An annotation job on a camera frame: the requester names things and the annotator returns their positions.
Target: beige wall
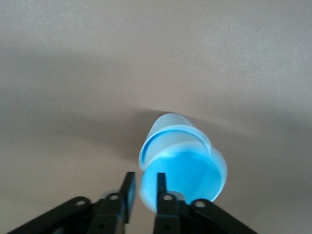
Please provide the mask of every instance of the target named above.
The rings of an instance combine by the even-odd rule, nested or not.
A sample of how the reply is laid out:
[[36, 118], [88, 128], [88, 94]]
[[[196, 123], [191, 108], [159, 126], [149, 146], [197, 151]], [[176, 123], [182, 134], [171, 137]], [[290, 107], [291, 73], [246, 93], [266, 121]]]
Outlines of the beige wall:
[[[310, 233], [311, 25], [310, 0], [2, 1], [0, 232], [118, 188], [177, 112], [228, 163], [217, 205]], [[153, 218], [137, 197], [127, 233]]]

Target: blue plastic cup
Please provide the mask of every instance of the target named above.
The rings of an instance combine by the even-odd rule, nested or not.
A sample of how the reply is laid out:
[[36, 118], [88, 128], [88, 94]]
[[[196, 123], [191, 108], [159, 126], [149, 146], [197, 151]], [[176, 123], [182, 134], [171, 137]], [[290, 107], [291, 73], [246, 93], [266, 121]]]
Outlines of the blue plastic cup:
[[187, 204], [200, 198], [214, 201], [224, 187], [227, 166], [209, 139], [182, 115], [159, 117], [139, 155], [144, 171], [139, 194], [156, 212], [157, 173], [166, 174], [167, 190], [183, 194]]

